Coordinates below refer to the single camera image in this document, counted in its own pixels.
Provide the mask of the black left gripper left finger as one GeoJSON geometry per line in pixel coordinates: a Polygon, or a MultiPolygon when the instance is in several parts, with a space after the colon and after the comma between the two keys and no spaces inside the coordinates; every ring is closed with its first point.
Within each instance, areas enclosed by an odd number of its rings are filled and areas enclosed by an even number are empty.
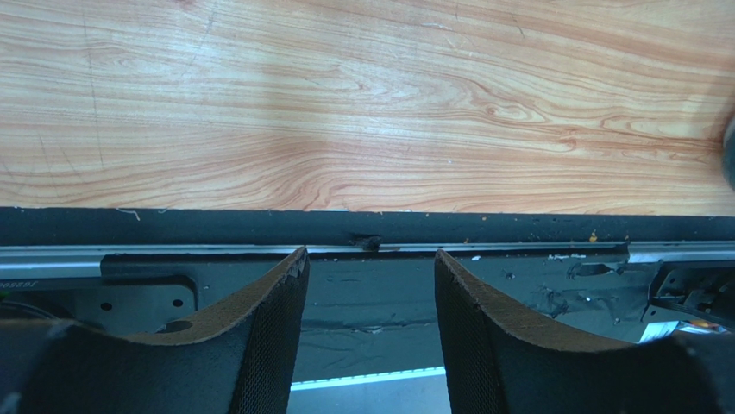
{"type": "Polygon", "coordinates": [[[4,413],[284,413],[310,262],[298,248],[241,290],[155,333],[70,319],[1,323],[4,413]]]}

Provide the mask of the white bowl with dark exterior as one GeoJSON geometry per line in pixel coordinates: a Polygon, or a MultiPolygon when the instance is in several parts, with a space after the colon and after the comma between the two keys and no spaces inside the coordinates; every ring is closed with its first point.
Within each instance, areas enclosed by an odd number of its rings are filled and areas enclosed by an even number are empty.
{"type": "Polygon", "coordinates": [[[723,133],[723,152],[721,156],[721,169],[726,183],[731,189],[735,187],[735,143],[734,143],[735,117],[731,116],[723,133]]]}

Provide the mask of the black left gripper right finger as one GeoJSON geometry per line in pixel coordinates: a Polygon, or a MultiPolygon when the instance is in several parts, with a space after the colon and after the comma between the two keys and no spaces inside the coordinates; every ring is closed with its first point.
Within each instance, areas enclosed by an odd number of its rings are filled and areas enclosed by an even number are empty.
{"type": "Polygon", "coordinates": [[[435,258],[435,302],[454,413],[731,413],[734,338],[633,344],[544,316],[435,258]]]}

